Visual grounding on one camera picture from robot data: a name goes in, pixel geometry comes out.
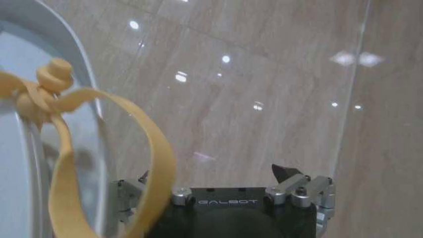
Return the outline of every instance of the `beige marble tile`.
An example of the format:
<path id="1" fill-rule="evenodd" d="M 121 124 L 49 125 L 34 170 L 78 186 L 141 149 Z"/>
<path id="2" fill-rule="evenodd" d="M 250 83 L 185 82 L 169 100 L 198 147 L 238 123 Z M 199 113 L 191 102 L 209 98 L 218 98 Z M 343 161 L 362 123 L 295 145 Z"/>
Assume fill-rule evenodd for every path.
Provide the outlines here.
<path id="1" fill-rule="evenodd" d="M 337 168 L 338 211 L 327 237 L 422 237 L 423 4 L 374 0 Z"/>
<path id="2" fill-rule="evenodd" d="M 273 14 L 277 0 L 199 1 L 189 25 L 213 36 L 250 47 Z"/>
<path id="3" fill-rule="evenodd" d="M 163 0 L 117 0 L 129 6 L 143 9 L 151 13 L 158 13 Z"/>
<path id="4" fill-rule="evenodd" d="M 163 0 L 158 14 L 179 24 L 187 24 L 198 1 L 199 0 Z"/>
<path id="5" fill-rule="evenodd" d="M 251 48 L 317 77 L 329 77 L 330 58 L 357 51 L 365 2 L 278 1 Z"/>

